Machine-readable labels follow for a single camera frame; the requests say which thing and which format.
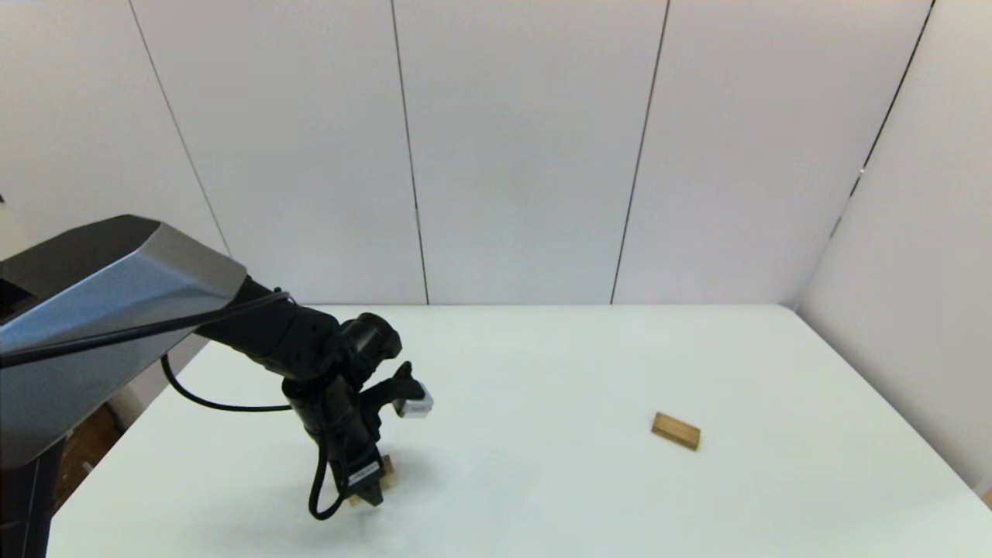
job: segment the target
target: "white label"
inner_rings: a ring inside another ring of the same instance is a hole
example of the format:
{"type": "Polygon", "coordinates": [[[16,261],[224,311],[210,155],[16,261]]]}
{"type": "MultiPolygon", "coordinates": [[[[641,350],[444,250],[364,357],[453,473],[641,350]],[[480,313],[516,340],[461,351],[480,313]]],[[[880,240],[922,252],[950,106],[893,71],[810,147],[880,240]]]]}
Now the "white label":
{"type": "Polygon", "coordinates": [[[359,481],[368,477],[369,475],[372,475],[376,471],[379,471],[379,462],[374,461],[366,465],[365,467],[359,469],[358,471],[352,473],[351,477],[348,477],[348,484],[351,486],[357,485],[359,481]]]}

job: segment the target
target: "white table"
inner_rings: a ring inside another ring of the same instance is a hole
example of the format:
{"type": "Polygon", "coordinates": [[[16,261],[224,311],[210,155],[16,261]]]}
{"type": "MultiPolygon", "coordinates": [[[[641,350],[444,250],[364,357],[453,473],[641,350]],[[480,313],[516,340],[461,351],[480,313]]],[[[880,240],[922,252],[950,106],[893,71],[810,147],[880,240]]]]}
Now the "white table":
{"type": "MultiPolygon", "coordinates": [[[[383,412],[383,505],[311,519],[293,413],[168,390],[56,516],[50,556],[992,556],[992,513],[788,310],[374,311],[435,400],[425,420],[383,412]],[[656,411],[699,426],[698,452],[653,435],[656,411]]],[[[282,401],[217,344],[181,380],[282,401]]]]}

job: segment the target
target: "small wooden block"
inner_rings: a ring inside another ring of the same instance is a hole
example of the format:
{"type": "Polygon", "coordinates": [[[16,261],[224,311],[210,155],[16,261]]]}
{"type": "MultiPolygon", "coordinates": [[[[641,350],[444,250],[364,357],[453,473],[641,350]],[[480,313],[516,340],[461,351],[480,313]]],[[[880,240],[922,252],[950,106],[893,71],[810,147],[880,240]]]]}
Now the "small wooden block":
{"type": "MultiPolygon", "coordinates": [[[[393,469],[393,460],[388,455],[382,456],[382,468],[386,472],[386,476],[379,479],[379,488],[386,491],[396,485],[396,470],[393,469]]],[[[351,507],[358,507],[362,501],[362,498],[357,495],[348,497],[348,503],[351,504],[351,507]]]]}
{"type": "Polygon", "coordinates": [[[698,428],[664,413],[655,414],[655,424],[652,425],[651,431],[693,451],[699,447],[701,432],[698,428]]]}
{"type": "Polygon", "coordinates": [[[385,491],[396,485],[396,470],[393,469],[393,460],[388,455],[382,456],[382,468],[386,470],[386,476],[379,480],[379,486],[385,491]]]}

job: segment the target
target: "black robotic arm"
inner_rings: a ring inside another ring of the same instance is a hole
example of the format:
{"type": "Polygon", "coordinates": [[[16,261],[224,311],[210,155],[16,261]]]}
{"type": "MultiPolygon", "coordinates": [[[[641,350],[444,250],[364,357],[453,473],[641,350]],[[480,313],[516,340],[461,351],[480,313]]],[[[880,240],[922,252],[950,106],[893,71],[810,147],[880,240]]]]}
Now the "black robotic arm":
{"type": "Polygon", "coordinates": [[[190,333],[283,376],[317,444],[309,502],[317,519],[351,495],[382,502],[382,406],[423,416],[433,405],[409,362],[362,391],[402,349],[385,320],[339,324],[158,221],[124,215],[70,230],[0,262],[0,287],[4,557],[45,555],[67,432],[190,333]],[[318,510],[326,465],[338,498],[318,510]]]}

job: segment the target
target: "panel seam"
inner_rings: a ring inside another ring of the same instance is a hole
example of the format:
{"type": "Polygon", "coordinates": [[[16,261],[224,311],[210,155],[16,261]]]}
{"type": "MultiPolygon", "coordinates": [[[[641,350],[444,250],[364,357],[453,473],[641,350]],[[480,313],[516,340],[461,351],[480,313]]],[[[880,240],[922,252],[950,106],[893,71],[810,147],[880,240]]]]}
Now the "panel seam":
{"type": "Polygon", "coordinates": [[[882,137],[882,132],[885,131],[885,125],[889,122],[889,116],[892,114],[893,107],[896,106],[896,100],[899,98],[899,92],[903,90],[903,83],[906,82],[906,76],[910,73],[910,67],[913,65],[913,59],[917,55],[917,49],[920,47],[920,41],[923,40],[924,32],[927,30],[927,23],[930,22],[930,15],[933,13],[933,6],[936,4],[936,0],[930,0],[930,7],[927,9],[927,16],[924,17],[924,23],[920,26],[920,33],[917,35],[917,41],[913,44],[913,50],[910,52],[910,59],[906,61],[906,67],[903,69],[903,76],[899,78],[899,84],[896,85],[896,91],[892,95],[892,100],[889,102],[889,108],[885,111],[885,117],[882,118],[882,123],[878,127],[878,132],[875,134],[875,140],[872,141],[871,147],[868,149],[868,155],[865,157],[864,163],[861,164],[861,170],[858,173],[858,178],[854,179],[854,186],[851,187],[851,193],[847,195],[847,200],[844,202],[844,207],[840,210],[840,215],[837,216],[837,221],[833,224],[833,230],[830,231],[830,235],[827,237],[826,245],[819,253],[819,257],[816,259],[816,264],[812,268],[812,272],[809,273],[809,277],[806,279],[806,285],[800,290],[799,295],[793,303],[793,312],[798,312],[800,306],[806,300],[806,296],[809,294],[809,289],[812,287],[813,279],[816,277],[816,273],[819,272],[819,268],[823,265],[823,259],[826,257],[826,252],[830,247],[830,242],[833,241],[834,235],[840,228],[840,222],[844,220],[844,215],[847,213],[847,208],[851,205],[851,199],[854,198],[854,193],[858,189],[858,185],[861,184],[861,179],[864,177],[865,172],[868,169],[868,162],[871,161],[872,154],[875,153],[875,147],[878,145],[878,140],[882,137]]]}
{"type": "Polygon", "coordinates": [[[400,74],[400,98],[403,101],[403,125],[407,131],[407,155],[410,158],[410,185],[414,191],[414,219],[417,221],[417,242],[421,249],[421,272],[424,274],[424,300],[431,303],[431,293],[428,291],[428,266],[424,258],[424,235],[421,233],[421,207],[417,200],[417,179],[414,176],[414,146],[410,141],[410,117],[407,116],[407,91],[403,85],[403,63],[400,59],[400,32],[396,25],[396,3],[389,0],[389,9],[393,15],[393,39],[396,42],[396,68],[400,74]]]}
{"type": "Polygon", "coordinates": [[[658,52],[655,54],[655,71],[651,75],[651,88],[648,89],[648,106],[644,111],[644,127],[641,129],[641,144],[637,148],[637,161],[634,163],[634,181],[630,186],[630,199],[627,200],[627,216],[623,222],[623,235],[620,237],[620,253],[617,255],[617,268],[613,274],[613,289],[610,291],[610,304],[613,304],[617,294],[617,282],[620,280],[620,264],[623,263],[623,248],[627,242],[627,228],[630,226],[630,211],[634,205],[634,191],[637,188],[637,174],[641,170],[641,154],[644,152],[644,138],[648,135],[648,119],[651,117],[651,102],[655,98],[655,82],[658,80],[658,66],[662,59],[662,45],[665,43],[665,29],[669,24],[669,12],[672,0],[665,2],[665,18],[662,20],[662,33],[658,38],[658,52]]]}
{"type": "Polygon", "coordinates": [[[224,249],[227,250],[227,255],[233,257],[231,254],[231,247],[227,243],[227,238],[224,236],[224,230],[220,227],[220,221],[217,220],[217,213],[213,210],[213,204],[210,202],[210,196],[206,194],[206,188],[203,187],[203,180],[199,177],[199,172],[196,170],[196,164],[192,161],[192,155],[189,153],[189,147],[186,145],[186,139],[183,137],[183,131],[180,129],[180,123],[176,119],[176,113],[173,111],[173,106],[169,102],[169,96],[166,95],[166,88],[162,85],[162,78],[159,76],[159,69],[155,67],[155,60],[152,58],[152,51],[148,48],[148,41],[145,39],[145,32],[141,28],[141,22],[138,21],[138,12],[134,9],[134,2],[128,0],[128,6],[131,8],[131,15],[134,17],[134,24],[138,28],[138,35],[141,37],[141,43],[145,46],[145,54],[148,55],[148,62],[152,66],[152,73],[155,75],[155,81],[159,85],[159,91],[162,92],[162,99],[166,102],[166,108],[169,109],[169,116],[173,119],[173,126],[176,128],[176,134],[180,137],[180,143],[183,145],[183,151],[186,153],[186,160],[189,161],[189,167],[192,169],[192,175],[196,178],[196,183],[199,185],[199,191],[203,194],[203,200],[206,202],[206,208],[210,211],[210,218],[213,219],[213,225],[217,227],[217,234],[220,235],[220,241],[224,244],[224,249]]]}

